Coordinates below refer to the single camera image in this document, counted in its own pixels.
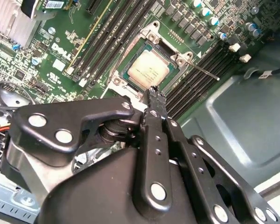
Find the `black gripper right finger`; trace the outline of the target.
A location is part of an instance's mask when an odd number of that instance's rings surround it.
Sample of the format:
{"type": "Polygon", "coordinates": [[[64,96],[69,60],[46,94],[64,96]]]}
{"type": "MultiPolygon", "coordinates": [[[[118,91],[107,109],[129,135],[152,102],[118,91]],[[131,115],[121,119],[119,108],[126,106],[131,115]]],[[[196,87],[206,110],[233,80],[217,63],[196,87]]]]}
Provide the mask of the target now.
{"type": "Polygon", "coordinates": [[[187,138],[181,126],[166,117],[169,156],[177,160],[199,224],[278,224],[268,202],[198,135],[187,138]]]}

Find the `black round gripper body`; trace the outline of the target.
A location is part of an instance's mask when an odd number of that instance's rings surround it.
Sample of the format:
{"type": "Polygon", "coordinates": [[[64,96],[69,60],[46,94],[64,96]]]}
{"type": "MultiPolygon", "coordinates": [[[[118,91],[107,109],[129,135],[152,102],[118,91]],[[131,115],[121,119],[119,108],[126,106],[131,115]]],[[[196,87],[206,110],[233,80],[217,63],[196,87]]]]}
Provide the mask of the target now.
{"type": "Polygon", "coordinates": [[[195,224],[177,165],[170,165],[173,205],[157,220],[134,207],[137,150],[122,149],[60,183],[45,199],[40,224],[195,224]]]}

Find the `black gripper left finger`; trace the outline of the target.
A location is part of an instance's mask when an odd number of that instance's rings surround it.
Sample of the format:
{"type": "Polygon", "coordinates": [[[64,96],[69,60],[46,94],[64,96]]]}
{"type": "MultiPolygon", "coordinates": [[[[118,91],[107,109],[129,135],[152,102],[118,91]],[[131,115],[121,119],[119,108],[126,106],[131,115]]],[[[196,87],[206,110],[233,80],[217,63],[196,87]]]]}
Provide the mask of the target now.
{"type": "Polygon", "coordinates": [[[142,215],[164,215],[172,207],[166,99],[151,88],[144,100],[144,111],[123,97],[20,107],[11,119],[6,161],[42,207],[60,183],[135,148],[134,207],[142,215]]]}

